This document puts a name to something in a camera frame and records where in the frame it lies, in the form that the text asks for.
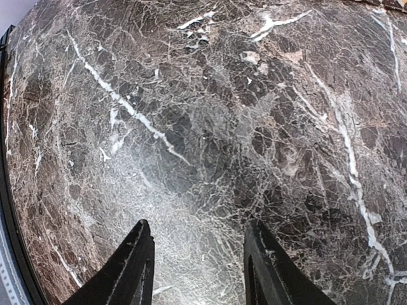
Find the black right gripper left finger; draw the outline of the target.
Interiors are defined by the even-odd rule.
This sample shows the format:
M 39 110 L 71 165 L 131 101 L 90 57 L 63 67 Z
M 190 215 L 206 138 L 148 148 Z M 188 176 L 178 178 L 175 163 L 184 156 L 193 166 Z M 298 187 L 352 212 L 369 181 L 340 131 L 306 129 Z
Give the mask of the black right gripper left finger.
M 142 219 L 132 228 L 103 267 L 65 304 L 151 304 L 155 243 Z

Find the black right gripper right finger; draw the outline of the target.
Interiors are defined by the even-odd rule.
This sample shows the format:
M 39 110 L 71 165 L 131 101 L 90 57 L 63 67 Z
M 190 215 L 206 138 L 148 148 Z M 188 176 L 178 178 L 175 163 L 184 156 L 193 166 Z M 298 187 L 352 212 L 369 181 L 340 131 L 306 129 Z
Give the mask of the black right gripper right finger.
M 260 220 L 250 221 L 245 230 L 244 278 L 247 304 L 334 304 Z

